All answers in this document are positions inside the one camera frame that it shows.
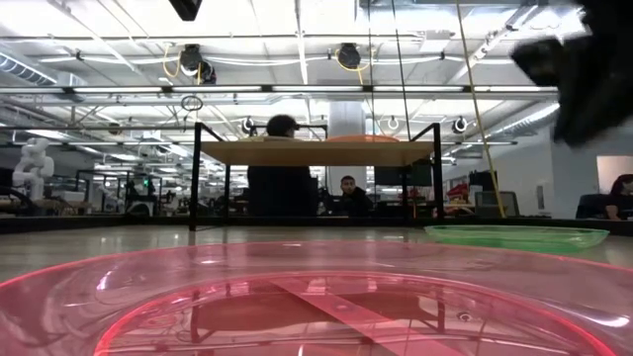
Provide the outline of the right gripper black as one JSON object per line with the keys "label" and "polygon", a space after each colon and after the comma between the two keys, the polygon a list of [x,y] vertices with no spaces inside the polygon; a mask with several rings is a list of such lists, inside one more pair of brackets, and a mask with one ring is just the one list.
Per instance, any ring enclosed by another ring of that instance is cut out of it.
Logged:
{"label": "right gripper black", "polygon": [[559,86],[554,141],[580,146],[633,115],[633,0],[575,0],[588,33],[518,44],[510,57],[537,86]]}

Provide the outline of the green translucent plastic plate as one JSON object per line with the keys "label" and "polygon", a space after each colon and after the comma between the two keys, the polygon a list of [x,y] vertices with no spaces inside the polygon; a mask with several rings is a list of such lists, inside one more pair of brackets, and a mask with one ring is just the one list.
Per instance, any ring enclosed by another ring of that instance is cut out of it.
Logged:
{"label": "green translucent plastic plate", "polygon": [[543,253],[578,252],[600,245],[609,231],[534,225],[432,225],[425,229],[435,242]]}

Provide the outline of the orange translucent plastic plate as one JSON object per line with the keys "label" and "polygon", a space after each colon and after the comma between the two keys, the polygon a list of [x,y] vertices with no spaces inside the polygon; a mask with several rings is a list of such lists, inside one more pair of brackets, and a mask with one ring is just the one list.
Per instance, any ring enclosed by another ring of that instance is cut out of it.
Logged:
{"label": "orange translucent plastic plate", "polygon": [[329,136],[326,141],[331,142],[371,142],[371,143],[388,143],[399,142],[393,136],[381,134],[346,134],[338,136]]}

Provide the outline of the seated person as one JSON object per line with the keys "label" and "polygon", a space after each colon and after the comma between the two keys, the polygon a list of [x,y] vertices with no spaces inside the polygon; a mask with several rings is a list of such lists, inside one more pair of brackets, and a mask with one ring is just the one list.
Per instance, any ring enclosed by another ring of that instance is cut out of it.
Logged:
{"label": "seated person", "polygon": [[617,177],[611,186],[604,209],[611,221],[633,220],[633,174]]}

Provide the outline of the grey office chair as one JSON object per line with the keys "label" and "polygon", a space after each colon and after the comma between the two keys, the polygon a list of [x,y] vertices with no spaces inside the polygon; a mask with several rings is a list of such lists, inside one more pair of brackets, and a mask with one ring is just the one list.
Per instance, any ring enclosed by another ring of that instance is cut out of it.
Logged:
{"label": "grey office chair", "polygon": [[503,208],[507,218],[515,218],[520,215],[517,198],[514,192],[500,191],[500,201],[494,191],[483,191],[475,194],[475,212],[484,218],[500,218],[498,206]]}

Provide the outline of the black background monitor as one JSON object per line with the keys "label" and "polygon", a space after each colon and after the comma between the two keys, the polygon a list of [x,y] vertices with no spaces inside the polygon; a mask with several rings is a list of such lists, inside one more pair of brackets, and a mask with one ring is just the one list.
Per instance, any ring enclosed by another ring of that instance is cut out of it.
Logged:
{"label": "black background monitor", "polygon": [[404,180],[407,181],[408,186],[432,186],[432,169],[429,165],[375,166],[374,176],[375,184],[378,186],[402,186]]}

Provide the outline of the black robot workstation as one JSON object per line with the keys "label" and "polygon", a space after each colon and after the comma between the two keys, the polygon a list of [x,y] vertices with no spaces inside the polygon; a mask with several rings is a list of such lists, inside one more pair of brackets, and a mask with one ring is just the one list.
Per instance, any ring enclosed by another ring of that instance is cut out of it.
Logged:
{"label": "black robot workstation", "polygon": [[76,192],[84,184],[84,202],[95,214],[154,217],[162,208],[161,177],[130,170],[78,170]]}

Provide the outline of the person in black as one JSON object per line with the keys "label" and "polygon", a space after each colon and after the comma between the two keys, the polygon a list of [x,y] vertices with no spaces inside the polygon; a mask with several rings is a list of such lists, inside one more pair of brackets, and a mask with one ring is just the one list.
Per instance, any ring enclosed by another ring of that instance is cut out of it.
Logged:
{"label": "person in black", "polygon": [[314,180],[308,166],[249,166],[248,214],[252,217],[314,217]]}

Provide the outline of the person facing table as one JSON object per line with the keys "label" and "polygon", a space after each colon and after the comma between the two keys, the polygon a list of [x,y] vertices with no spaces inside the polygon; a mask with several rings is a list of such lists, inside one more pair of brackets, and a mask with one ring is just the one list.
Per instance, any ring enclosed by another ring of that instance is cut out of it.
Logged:
{"label": "person facing table", "polygon": [[336,216],[352,218],[369,217],[373,211],[373,203],[366,192],[356,185],[352,176],[340,179],[340,196],[331,196],[328,209]]}

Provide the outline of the red translucent plastic plate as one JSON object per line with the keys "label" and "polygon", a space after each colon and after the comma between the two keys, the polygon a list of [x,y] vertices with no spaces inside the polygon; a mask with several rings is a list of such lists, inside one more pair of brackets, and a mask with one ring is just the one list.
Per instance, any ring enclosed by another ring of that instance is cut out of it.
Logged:
{"label": "red translucent plastic plate", "polygon": [[379,241],[113,254],[0,283],[0,356],[633,356],[633,269]]}

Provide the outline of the wooden shelf with black frame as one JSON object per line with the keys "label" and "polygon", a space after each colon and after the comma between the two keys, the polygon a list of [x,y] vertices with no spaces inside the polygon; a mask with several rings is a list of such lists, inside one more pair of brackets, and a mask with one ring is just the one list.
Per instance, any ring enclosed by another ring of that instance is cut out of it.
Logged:
{"label": "wooden shelf with black frame", "polygon": [[441,134],[438,124],[431,124],[408,141],[305,141],[273,139],[268,141],[224,141],[203,123],[194,125],[194,156],[188,229],[198,230],[198,195],[201,155],[223,164],[226,169],[225,194],[229,194],[230,168],[234,165],[255,166],[392,166],[406,170],[418,160],[427,161],[432,169],[436,218],[445,218],[442,193]]}

